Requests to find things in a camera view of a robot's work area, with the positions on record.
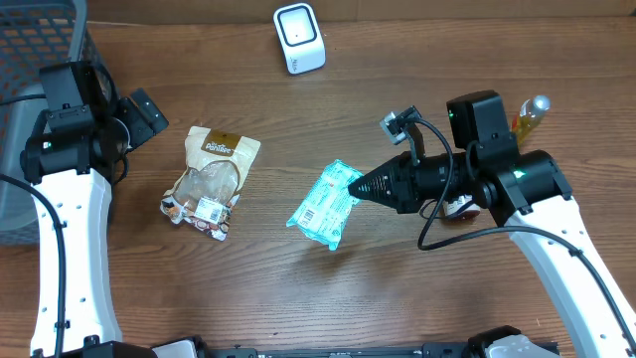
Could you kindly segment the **green lid jar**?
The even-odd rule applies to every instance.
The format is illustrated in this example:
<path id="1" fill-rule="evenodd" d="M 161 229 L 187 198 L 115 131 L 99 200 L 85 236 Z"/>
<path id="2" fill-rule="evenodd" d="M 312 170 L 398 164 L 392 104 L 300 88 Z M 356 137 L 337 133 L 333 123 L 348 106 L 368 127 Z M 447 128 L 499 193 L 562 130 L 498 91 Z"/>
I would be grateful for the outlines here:
<path id="1" fill-rule="evenodd" d="M 469 220 L 481 213 L 481 208 L 476 205 L 471 195 L 461 195 L 444 201 L 443 218 L 448 221 Z"/>

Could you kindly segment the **teal snack packet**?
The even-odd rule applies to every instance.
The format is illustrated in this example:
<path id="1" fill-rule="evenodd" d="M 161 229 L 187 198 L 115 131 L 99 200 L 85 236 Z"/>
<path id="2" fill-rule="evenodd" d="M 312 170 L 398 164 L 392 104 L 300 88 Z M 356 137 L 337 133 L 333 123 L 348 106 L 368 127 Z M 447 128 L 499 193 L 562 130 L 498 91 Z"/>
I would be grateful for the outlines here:
<path id="1" fill-rule="evenodd" d="M 341 160 L 327 165 L 286 226 L 297 227 L 307 238 L 336 251 L 349 215 L 360 203 L 348 187 L 362 176 Z"/>

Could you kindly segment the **beige brown snack packet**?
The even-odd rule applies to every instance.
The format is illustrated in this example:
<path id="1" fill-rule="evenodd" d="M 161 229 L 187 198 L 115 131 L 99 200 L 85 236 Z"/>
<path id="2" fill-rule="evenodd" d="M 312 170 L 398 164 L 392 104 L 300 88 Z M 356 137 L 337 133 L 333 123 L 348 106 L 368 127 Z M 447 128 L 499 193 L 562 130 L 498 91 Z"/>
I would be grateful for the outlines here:
<path id="1" fill-rule="evenodd" d="M 224 241 L 260 146 L 246 136 L 191 127 L 185 139 L 186 170 L 164 193 L 160 211 L 175 225 L 189 224 Z"/>

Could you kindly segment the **silver capped amber bottle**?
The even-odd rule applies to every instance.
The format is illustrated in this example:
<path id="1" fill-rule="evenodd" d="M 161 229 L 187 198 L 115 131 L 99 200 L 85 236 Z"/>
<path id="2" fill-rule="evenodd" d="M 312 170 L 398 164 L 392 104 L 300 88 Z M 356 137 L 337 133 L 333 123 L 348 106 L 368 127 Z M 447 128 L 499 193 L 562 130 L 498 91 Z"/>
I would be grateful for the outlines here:
<path id="1" fill-rule="evenodd" d="M 511 131 L 516 135 L 519 146 L 528 135 L 541 124 L 551 108 L 551 100 L 546 95 L 536 95 L 526 100 L 521 106 L 519 114 L 514 118 Z"/>

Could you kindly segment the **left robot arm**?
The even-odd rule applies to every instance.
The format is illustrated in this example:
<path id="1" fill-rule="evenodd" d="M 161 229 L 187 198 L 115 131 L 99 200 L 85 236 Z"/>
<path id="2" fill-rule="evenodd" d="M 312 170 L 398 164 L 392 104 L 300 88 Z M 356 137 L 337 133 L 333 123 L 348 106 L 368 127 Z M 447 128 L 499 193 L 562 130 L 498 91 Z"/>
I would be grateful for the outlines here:
<path id="1" fill-rule="evenodd" d="M 40 69 L 48 106 L 21 154 L 39 225 L 39 311 L 33 357 L 88 357 L 120 347 L 107 227 L 127 155 L 169 125 L 143 89 L 119 97 L 104 66 Z"/>

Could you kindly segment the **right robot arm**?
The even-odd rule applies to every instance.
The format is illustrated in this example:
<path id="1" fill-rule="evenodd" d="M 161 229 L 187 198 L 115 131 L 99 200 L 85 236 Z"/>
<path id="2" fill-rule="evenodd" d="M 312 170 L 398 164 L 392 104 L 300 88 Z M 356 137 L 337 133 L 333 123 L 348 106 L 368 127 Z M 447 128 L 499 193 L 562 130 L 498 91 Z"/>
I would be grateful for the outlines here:
<path id="1" fill-rule="evenodd" d="M 596 250 L 572 189 L 555 160 L 542 150 L 520 152 L 501 97 L 481 90 L 447 103 L 453 138 L 444 153 L 426 156 L 420 128 L 440 131 L 414 106 L 381 121 L 393 144 L 410 149 L 351 183 L 361 200 L 417 213 L 425 201 L 469 195 L 496 225 L 417 246 L 429 252 L 506 233 L 537 272 L 575 352 L 581 357 L 632 357 L 635 311 Z"/>

